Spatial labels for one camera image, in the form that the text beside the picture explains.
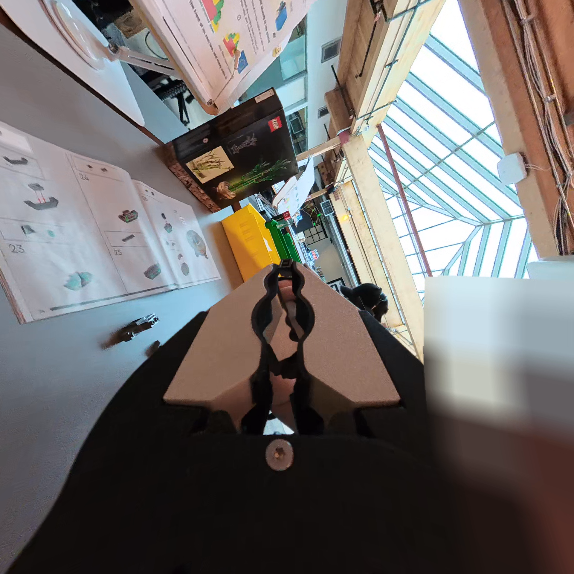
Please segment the building instruction booklet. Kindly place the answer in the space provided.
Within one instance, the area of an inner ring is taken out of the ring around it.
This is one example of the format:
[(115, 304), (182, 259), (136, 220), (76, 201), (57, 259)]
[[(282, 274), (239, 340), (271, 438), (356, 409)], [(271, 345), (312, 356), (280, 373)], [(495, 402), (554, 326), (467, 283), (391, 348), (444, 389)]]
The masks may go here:
[(19, 324), (219, 279), (190, 205), (1, 124), (1, 286)]

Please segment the dark grey brick assembly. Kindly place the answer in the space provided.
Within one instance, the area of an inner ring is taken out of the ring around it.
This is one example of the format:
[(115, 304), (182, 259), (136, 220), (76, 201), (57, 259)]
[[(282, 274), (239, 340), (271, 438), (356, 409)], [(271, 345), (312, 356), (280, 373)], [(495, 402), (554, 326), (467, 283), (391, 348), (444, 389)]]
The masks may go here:
[(153, 328), (159, 321), (160, 318), (155, 313), (151, 313), (149, 315), (140, 317), (139, 319), (135, 319), (128, 325), (114, 331), (104, 342), (100, 344), (100, 348), (109, 349), (118, 345), (119, 343), (132, 341), (140, 333)]

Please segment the white wall-mounted box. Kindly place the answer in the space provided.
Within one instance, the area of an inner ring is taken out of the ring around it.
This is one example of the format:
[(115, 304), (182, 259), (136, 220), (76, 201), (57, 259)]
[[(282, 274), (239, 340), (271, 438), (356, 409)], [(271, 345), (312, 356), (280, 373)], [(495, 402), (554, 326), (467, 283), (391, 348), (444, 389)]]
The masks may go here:
[(498, 178), (502, 185), (515, 185), (528, 176), (525, 157), (520, 152), (507, 154), (497, 163)]

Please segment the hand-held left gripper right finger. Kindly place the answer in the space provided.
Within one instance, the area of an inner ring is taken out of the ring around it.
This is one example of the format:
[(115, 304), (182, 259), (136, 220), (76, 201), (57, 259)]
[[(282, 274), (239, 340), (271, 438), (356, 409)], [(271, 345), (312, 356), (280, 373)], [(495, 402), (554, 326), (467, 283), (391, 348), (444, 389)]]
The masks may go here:
[(294, 330), (308, 406), (323, 420), (400, 398), (357, 307), (300, 263), (291, 267)]

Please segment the yellow plastic bin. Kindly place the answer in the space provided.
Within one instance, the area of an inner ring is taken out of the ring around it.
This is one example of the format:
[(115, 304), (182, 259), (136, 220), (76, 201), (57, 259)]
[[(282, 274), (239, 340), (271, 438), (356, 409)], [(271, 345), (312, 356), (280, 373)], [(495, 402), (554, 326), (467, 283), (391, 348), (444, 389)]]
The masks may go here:
[(244, 282), (265, 267), (281, 263), (264, 218), (251, 204), (221, 223)]

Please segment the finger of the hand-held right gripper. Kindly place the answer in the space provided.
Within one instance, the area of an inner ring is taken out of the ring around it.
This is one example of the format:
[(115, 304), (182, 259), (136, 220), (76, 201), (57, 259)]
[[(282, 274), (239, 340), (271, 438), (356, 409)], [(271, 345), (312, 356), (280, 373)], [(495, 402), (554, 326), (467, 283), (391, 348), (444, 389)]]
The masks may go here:
[(268, 343), (277, 361), (288, 359), (297, 351), (297, 334), (292, 329), (287, 314), (279, 315), (268, 326)]
[(297, 322), (297, 304), (295, 300), (280, 298), (281, 306), (285, 312), (285, 323), (292, 334), (300, 334), (300, 326)]

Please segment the black bamboo set box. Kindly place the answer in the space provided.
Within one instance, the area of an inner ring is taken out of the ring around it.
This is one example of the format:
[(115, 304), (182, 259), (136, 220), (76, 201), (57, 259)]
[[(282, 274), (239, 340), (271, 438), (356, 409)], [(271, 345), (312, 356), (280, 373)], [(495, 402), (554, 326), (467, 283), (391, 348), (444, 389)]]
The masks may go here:
[(162, 158), (211, 212), (299, 172), (288, 121), (273, 88), (165, 144)]

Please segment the white document display stand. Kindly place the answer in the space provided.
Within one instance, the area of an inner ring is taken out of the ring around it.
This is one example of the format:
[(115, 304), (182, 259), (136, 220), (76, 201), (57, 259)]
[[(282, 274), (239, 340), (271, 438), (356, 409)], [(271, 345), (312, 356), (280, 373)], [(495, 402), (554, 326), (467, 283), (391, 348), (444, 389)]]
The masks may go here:
[(279, 56), (313, 1), (129, 1), (166, 59), (107, 40), (73, 1), (1, 1), (36, 45), (145, 124), (121, 62), (183, 80), (206, 113), (228, 110)]

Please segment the grey desk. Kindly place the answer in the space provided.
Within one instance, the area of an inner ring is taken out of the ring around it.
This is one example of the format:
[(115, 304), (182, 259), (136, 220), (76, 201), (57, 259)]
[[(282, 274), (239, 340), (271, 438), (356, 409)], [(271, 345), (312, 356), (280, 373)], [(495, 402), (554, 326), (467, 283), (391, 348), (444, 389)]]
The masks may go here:
[[(126, 76), (143, 112), (141, 130), (60, 68), (1, 12), (1, 120), (72, 152), (125, 169), (193, 207), (221, 279), (181, 291), (20, 325), (1, 291), (1, 573), (31, 539), (61, 490), (84, 439), (109, 400), (146, 359), (198, 312), (241, 282), (221, 219), (169, 172), (163, 139), (178, 120), (135, 73)], [(101, 349), (114, 331), (155, 313), (132, 341)]]

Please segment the green plastic bin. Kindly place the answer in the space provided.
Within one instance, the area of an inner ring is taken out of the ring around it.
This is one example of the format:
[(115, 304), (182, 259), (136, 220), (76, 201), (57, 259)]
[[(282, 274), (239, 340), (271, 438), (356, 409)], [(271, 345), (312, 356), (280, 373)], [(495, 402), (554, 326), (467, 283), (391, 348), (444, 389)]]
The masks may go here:
[(301, 258), (295, 246), (293, 238), (288, 231), (288, 225), (285, 220), (271, 219), (265, 223), (269, 231), (277, 253), (281, 260), (290, 259), (294, 262), (301, 263)]

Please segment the person's right hand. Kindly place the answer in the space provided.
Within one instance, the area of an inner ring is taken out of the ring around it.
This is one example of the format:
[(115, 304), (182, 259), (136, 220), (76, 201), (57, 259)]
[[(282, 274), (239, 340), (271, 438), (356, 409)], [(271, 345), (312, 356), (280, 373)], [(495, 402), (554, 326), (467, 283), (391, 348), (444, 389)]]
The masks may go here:
[(273, 413), (284, 426), (296, 432), (297, 425), (291, 406), (291, 395), (294, 391), (296, 379), (284, 378), (273, 373), (270, 373), (269, 378), (273, 391), (270, 408), (271, 413)]

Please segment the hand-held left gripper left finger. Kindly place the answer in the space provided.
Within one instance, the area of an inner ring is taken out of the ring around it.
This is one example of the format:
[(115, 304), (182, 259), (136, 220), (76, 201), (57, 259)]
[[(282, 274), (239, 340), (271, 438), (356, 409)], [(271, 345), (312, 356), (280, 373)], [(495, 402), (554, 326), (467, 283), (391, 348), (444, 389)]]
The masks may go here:
[(227, 412), (236, 426), (254, 406), (250, 379), (262, 343), (252, 327), (255, 305), (267, 294), (264, 267), (210, 308), (163, 400)]

